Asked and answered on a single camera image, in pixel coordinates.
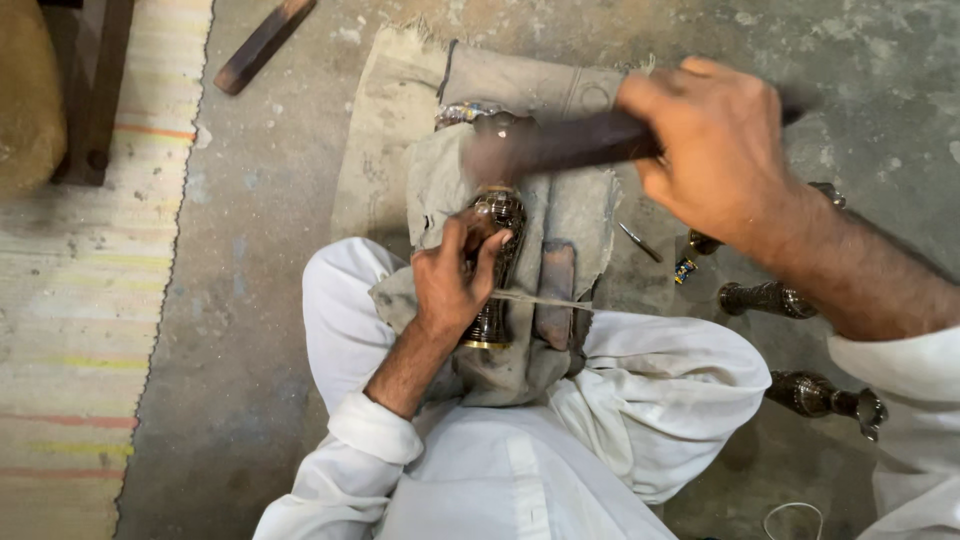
woven mat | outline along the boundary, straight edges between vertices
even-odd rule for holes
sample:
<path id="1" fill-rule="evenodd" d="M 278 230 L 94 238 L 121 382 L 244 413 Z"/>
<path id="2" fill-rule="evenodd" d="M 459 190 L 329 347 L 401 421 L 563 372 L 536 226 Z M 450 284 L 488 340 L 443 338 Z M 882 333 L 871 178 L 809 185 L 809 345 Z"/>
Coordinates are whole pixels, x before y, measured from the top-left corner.
<path id="1" fill-rule="evenodd" d="M 106 539 L 170 279 L 212 0 L 139 0 L 104 187 L 0 204 L 0 531 Z"/>

white trousers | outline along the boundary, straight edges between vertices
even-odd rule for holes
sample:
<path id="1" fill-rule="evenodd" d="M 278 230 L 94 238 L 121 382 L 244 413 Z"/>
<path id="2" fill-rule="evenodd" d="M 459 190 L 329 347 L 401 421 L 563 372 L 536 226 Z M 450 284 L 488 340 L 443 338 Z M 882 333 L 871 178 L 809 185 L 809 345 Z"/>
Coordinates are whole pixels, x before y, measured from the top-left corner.
<path id="1" fill-rule="evenodd" d="M 330 244 L 307 264 L 307 354 L 327 410 L 393 345 L 368 291 L 405 265 L 366 238 Z M 703 472 L 770 385 L 749 342 L 700 319 L 596 311 L 584 351 L 586 369 L 548 389 L 549 408 L 648 504 Z"/>

cement surface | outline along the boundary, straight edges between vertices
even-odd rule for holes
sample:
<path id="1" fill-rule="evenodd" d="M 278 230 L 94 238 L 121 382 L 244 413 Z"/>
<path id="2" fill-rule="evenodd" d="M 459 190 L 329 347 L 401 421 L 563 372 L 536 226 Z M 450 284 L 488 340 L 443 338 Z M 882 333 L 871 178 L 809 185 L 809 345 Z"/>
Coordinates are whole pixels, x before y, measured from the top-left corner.
<path id="1" fill-rule="evenodd" d="M 250 537 L 324 434 L 303 344 L 300 273 L 329 236 L 353 92 L 383 21 L 422 14 L 438 37 L 540 60 L 640 65 L 654 54 L 673 65 L 696 53 L 810 82 L 825 105 L 787 132 L 797 176 L 835 183 L 851 208 L 960 270 L 960 253 L 949 248 L 960 243 L 957 232 L 943 227 L 960 201 L 956 3 L 322 1 L 240 96 L 225 96 L 213 75 L 272 8 L 215 5 L 201 136 L 118 538 Z M 749 261 L 722 248 L 698 263 L 672 313 L 729 325 L 771 368 L 815 369 L 859 388 L 829 362 L 825 321 L 716 312 L 723 282 L 768 279 Z M 642 285 L 623 267 L 610 279 L 611 298 Z M 826 538 L 852 538 L 875 518 L 872 452 L 848 419 L 809 421 L 765 404 L 666 505 L 666 524 L 683 539 L 759 537 L 769 509 L 803 501 L 824 511 Z"/>

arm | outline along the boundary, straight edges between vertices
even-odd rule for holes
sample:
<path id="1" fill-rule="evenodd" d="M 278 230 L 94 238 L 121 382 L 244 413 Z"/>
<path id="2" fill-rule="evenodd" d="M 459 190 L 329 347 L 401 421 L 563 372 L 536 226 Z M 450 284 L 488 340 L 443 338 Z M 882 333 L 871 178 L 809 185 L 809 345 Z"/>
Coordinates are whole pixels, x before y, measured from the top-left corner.
<path id="1" fill-rule="evenodd" d="M 667 162 L 637 164 L 647 194 L 796 288 L 840 334 L 891 340 L 960 323 L 957 287 L 793 181 L 780 101 L 761 80 L 692 58 L 628 78 L 618 99 L 666 148 Z"/>
<path id="2" fill-rule="evenodd" d="M 794 182 L 777 93 L 703 59 L 626 79 L 619 104 L 648 120 L 665 160 L 636 164 L 647 195 L 798 289 L 834 325 L 833 359 L 870 383 L 890 420 L 867 538 L 960 531 L 960 291 Z"/>
<path id="3" fill-rule="evenodd" d="M 291 493 L 264 511 L 255 539 L 362 538 L 383 516 L 403 467 L 423 450 L 410 423 L 420 398 L 490 297 L 493 262 L 510 239 L 506 230 L 469 238 L 469 225 L 468 216 L 447 218 L 443 243 L 411 257 L 417 315 L 367 387 L 332 412 L 329 435 L 303 460 Z M 464 252 L 477 246 L 468 275 Z"/>

knee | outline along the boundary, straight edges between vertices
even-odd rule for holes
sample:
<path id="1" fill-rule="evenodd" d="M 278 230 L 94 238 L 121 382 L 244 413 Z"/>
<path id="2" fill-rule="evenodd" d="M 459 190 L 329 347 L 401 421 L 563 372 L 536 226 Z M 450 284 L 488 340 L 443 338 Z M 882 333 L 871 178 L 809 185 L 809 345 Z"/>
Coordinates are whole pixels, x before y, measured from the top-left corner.
<path id="1" fill-rule="evenodd" d="M 696 332 L 701 350 L 710 351 L 717 366 L 722 366 L 736 386 L 770 385 L 770 369 L 760 351 L 745 337 L 716 323 L 696 319 Z"/>
<path id="2" fill-rule="evenodd" d="M 364 283 L 367 288 L 395 271 L 391 255 L 368 238 L 344 238 L 321 248 L 303 269 L 303 293 Z"/>

